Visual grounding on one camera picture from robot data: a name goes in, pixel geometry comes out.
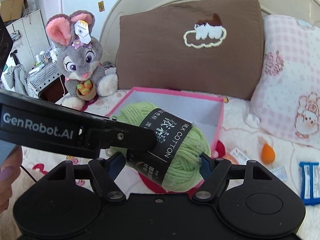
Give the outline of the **person's left hand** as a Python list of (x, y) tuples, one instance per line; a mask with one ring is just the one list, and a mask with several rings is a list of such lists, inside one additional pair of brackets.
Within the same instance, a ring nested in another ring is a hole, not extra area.
[(3, 213), (9, 206), (12, 197), (12, 184), (20, 176), (23, 160), (21, 146), (16, 146), (12, 154), (1, 166), (0, 174), (0, 212)]

